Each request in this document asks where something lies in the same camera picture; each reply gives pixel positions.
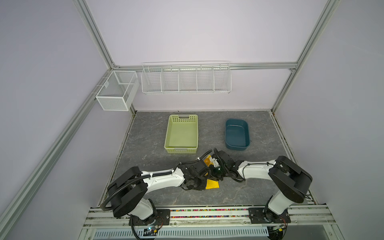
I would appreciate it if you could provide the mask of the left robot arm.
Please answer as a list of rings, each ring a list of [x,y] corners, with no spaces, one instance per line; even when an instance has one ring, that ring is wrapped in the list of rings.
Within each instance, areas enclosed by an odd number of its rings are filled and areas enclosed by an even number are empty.
[[[125,215],[147,221],[157,216],[157,210],[145,195],[157,190],[179,187],[185,191],[206,188],[210,169],[204,162],[209,150],[195,161],[181,163],[174,168],[156,172],[132,167],[107,187],[108,196],[100,204],[104,211],[112,210],[115,218]]]

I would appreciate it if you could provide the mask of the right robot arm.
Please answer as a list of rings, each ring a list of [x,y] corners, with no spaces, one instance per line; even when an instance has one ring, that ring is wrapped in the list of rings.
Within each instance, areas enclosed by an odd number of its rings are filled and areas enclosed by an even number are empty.
[[[226,152],[214,149],[212,156],[218,163],[210,166],[212,177],[217,180],[231,178],[238,183],[247,179],[271,180],[279,191],[270,197],[262,211],[263,220],[275,223],[293,203],[304,202],[313,177],[285,156],[269,162],[234,161]]]

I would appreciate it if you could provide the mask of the yellow paper napkin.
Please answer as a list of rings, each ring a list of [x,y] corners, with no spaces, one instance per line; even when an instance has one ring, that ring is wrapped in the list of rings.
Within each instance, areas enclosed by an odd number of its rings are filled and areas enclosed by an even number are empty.
[[[209,166],[213,166],[213,162],[212,162],[213,158],[211,155],[208,155],[206,157],[206,159],[204,160],[204,163],[209,167]],[[207,180],[207,184],[206,184],[206,190],[210,190],[210,189],[219,189],[220,188],[220,185],[219,185],[219,182],[218,181],[214,181],[214,180]]]

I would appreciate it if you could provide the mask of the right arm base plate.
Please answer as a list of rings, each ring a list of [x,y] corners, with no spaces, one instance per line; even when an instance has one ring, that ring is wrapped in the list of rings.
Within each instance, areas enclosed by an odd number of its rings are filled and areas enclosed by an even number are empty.
[[[249,208],[249,219],[252,224],[289,224],[291,218],[285,209],[281,215],[277,215],[268,208]]]

